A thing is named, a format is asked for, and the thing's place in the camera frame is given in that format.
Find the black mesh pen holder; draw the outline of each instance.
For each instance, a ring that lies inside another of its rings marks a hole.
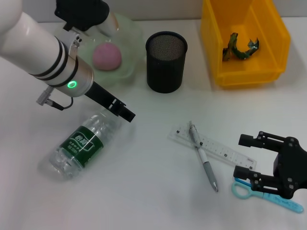
[[[170,93],[181,86],[187,50],[186,40],[174,32],[158,32],[148,38],[147,84],[152,90]]]

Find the black cable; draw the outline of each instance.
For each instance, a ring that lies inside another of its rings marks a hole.
[[[48,99],[48,101],[46,102],[46,104],[50,105],[51,107],[53,108],[56,108],[56,109],[59,109],[61,111],[63,111],[64,109],[69,109],[70,107],[72,107],[72,104],[73,104],[73,98],[71,97],[71,104],[67,107],[63,107],[62,105],[54,102],[53,100],[51,99]]]
[[[72,107],[73,104],[73,98],[71,97],[71,104],[69,106],[64,107],[63,109],[69,109],[70,107]]]

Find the clear plastic container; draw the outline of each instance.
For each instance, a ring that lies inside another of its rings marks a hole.
[[[100,153],[121,126],[121,118],[103,110],[86,120],[51,155],[51,164],[66,178],[76,177]]]
[[[112,85],[120,79],[131,77],[139,61],[146,56],[142,29],[125,16],[115,13],[115,17],[118,21],[119,29],[114,36],[107,37],[96,31],[90,37],[84,36],[78,49],[78,56],[92,67],[95,82],[103,86]],[[120,49],[122,63],[118,69],[103,71],[94,67],[94,50],[104,42],[111,42]]]

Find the transparent bowl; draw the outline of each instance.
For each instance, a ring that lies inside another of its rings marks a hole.
[[[94,78],[98,84],[109,85],[120,79],[129,78],[133,75],[138,62],[146,55],[145,43],[141,28],[132,20],[115,13],[118,20],[119,30],[113,37],[95,33],[90,37],[83,37],[78,56],[87,62],[94,70]],[[111,42],[118,46],[122,55],[122,63],[118,69],[103,71],[93,65],[93,53],[95,48],[103,43]]]

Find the pen tip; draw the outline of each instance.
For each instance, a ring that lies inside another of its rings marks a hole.
[[[213,185],[214,185],[215,191],[218,192],[218,191],[219,191],[219,188],[217,187],[217,184],[214,182]]]

